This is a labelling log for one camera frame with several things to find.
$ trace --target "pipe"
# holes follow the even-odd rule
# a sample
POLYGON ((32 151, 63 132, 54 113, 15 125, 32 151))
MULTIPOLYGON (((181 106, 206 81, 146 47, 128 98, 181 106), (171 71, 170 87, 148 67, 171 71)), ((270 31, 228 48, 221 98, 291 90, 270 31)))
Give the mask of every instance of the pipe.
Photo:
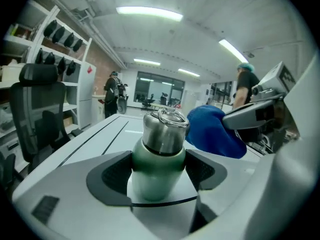
POLYGON ((99 38, 102 40, 102 43, 106 45, 107 49, 109 50, 110 53, 112 53, 117 60, 119 60, 122 64, 122 60, 119 58, 118 54, 115 52, 115 50, 110 46, 110 44, 105 40, 104 36, 100 33, 99 29, 95 26, 94 24, 94 19, 93 17, 88 13, 87 10, 84 10, 86 15, 89 17, 89 25, 93 29, 93 31, 99 36, 99 38))
POLYGON ((59 0, 53 0, 54 3, 56 5, 58 5, 60 8, 63 9, 63 11, 74 20, 74 22, 80 27, 82 28, 85 32, 89 32, 88 34, 90 36, 92 36, 93 40, 98 44, 98 46, 108 55, 111 57, 111 59, 121 68, 121 69, 126 69, 126 65, 122 62, 122 60, 118 57, 118 55, 116 54, 116 52, 111 48, 108 44, 107 41, 102 37, 102 41, 101 41, 101 37, 98 36, 97 33, 95 33, 94 30, 92 30, 90 28, 90 26, 88 26, 87 24, 83 23, 83 22, 79 22, 79 20, 64 6, 63 3, 61 3, 59 0))

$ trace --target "brick wall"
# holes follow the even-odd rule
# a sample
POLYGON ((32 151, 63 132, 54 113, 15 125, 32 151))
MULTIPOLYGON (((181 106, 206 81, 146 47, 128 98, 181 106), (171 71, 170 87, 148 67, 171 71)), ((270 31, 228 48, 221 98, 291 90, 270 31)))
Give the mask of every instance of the brick wall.
MULTIPOLYGON (((35 0, 37 3, 42 5, 47 10, 51 10, 55 4, 52 0, 35 0)), ((60 11, 57 15, 57 18, 62 22, 66 23, 69 27, 71 27, 74 31, 76 31, 79 35, 81 35, 86 40, 89 40, 90 36, 83 31, 74 21, 71 19, 64 11, 60 11)), ((78 50, 76 54, 69 54, 70 56, 77 58, 78 60, 82 59, 83 48, 78 50)), ((112 71, 120 71, 120 67, 92 40, 88 54, 86 56, 86 61, 94 66, 96 66, 96 73, 94 79, 94 92, 96 94, 104 93, 104 85, 111 74, 112 71)))

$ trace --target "metal bottle cap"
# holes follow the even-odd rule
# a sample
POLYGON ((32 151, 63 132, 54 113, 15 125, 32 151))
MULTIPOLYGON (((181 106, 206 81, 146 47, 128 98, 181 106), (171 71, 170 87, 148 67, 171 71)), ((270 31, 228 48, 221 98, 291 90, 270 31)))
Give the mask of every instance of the metal bottle cap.
POLYGON ((189 121, 174 108, 161 108, 143 117, 143 144, 163 156, 177 154, 182 148, 189 121))

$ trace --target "black stripe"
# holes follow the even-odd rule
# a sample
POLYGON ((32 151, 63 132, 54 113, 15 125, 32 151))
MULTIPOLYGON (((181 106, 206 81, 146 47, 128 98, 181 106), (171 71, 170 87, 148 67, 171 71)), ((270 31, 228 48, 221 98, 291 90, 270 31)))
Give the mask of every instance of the black stripe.
POLYGON ((131 118, 131 119, 137 119, 137 120, 143 120, 143 118, 134 118, 134 117, 129 117, 129 116, 122 116, 122 115, 120 115, 120 117, 122 117, 122 118, 131 118))
POLYGON ((175 206, 179 204, 183 204, 186 202, 190 202, 192 200, 196 200, 197 197, 190 197, 187 199, 179 200, 179 201, 173 201, 173 202, 162 202, 162 203, 132 203, 133 207, 145 207, 145 208, 151 208, 151 207, 164 207, 164 206, 175 206))
POLYGON ((129 123, 129 121, 125 123, 125 125, 121 128, 121 130, 117 133, 117 135, 113 138, 113 140, 110 142, 110 144, 109 144, 109 145, 106 147, 106 149, 103 151, 103 153, 101 154, 101 156, 104 155, 104 154, 107 152, 108 148, 110 148, 110 146, 112 145, 112 143, 115 141, 115 139, 118 137, 118 135, 121 133, 121 131, 126 127, 126 125, 127 125, 128 123, 129 123))
POLYGON ((101 132, 104 128, 106 128, 108 125, 110 125, 113 121, 117 120, 120 116, 118 116, 117 118, 113 119, 111 122, 109 122, 107 125, 105 125, 103 128, 101 128, 100 130, 98 130, 95 134, 93 134, 90 138, 88 138, 84 143, 82 143, 80 146, 78 146, 70 155, 68 155, 63 161, 62 163, 60 163, 58 167, 62 166, 75 152, 77 152, 84 144, 86 144, 89 140, 91 140, 96 134, 98 134, 99 132, 101 132))

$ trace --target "office chair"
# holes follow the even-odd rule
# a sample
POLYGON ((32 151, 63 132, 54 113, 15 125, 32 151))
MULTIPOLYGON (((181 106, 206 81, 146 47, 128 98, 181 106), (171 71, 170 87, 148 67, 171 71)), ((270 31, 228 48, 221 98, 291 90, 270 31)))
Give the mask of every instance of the office chair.
POLYGON ((16 156, 10 154, 7 158, 0 152, 0 185, 7 191, 15 180, 22 182, 24 178, 15 169, 16 156))
POLYGON ((167 105, 167 98, 168 94, 167 93, 162 93, 161 97, 160 97, 160 104, 161 105, 167 105))
POLYGON ((55 65, 26 64, 10 88, 12 117, 29 173, 70 141, 63 124, 66 86, 57 79, 55 65))

